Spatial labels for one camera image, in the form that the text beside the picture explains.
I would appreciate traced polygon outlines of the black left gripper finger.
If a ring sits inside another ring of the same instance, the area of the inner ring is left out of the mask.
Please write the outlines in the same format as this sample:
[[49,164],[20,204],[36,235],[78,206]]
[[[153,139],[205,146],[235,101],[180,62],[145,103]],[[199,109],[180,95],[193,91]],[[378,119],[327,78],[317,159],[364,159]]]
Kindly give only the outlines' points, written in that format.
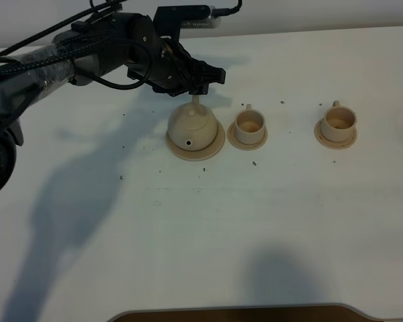
[[226,71],[223,68],[211,66],[203,60],[190,58],[187,61],[187,70],[192,85],[209,85],[212,83],[223,85],[226,80]]
[[210,80],[208,78],[195,78],[189,82],[190,95],[207,95]]

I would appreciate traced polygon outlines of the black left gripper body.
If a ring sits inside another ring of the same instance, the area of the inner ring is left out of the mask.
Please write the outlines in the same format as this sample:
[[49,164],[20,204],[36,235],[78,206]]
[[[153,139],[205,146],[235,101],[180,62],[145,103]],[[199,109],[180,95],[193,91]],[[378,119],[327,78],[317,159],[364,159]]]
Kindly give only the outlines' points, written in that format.
[[161,38],[147,15],[123,13],[120,22],[124,25],[123,44],[129,46],[127,77],[137,80],[122,85],[121,90],[136,89],[146,83],[154,92],[172,97],[185,92],[194,94],[195,60],[179,42]]

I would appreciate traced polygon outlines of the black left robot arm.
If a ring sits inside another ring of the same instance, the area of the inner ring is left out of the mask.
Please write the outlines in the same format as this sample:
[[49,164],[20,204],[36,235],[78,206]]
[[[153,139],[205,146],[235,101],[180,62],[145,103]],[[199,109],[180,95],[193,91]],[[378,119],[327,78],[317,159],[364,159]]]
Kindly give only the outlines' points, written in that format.
[[175,97],[205,95],[224,83],[225,70],[197,60],[146,15],[94,15],[77,21],[53,43],[0,57],[0,190],[10,179],[24,142],[20,116],[65,84],[92,82],[127,91],[149,85]]

